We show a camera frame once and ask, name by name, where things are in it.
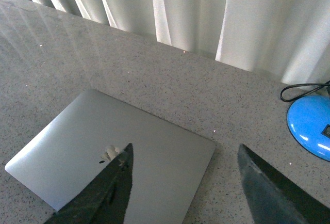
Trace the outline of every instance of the laptop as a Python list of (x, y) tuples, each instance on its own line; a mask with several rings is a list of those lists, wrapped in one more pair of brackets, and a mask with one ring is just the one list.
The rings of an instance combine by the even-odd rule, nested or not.
[(182, 223), (215, 144), (97, 90), (81, 93), (5, 169), (55, 210), (110, 162), (134, 147), (133, 186), (124, 223)]

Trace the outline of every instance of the curtain fold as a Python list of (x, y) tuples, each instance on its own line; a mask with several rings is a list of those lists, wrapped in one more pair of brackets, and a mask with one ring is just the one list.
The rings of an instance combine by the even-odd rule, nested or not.
[(32, 0), (288, 84), (329, 80), (330, 0)]

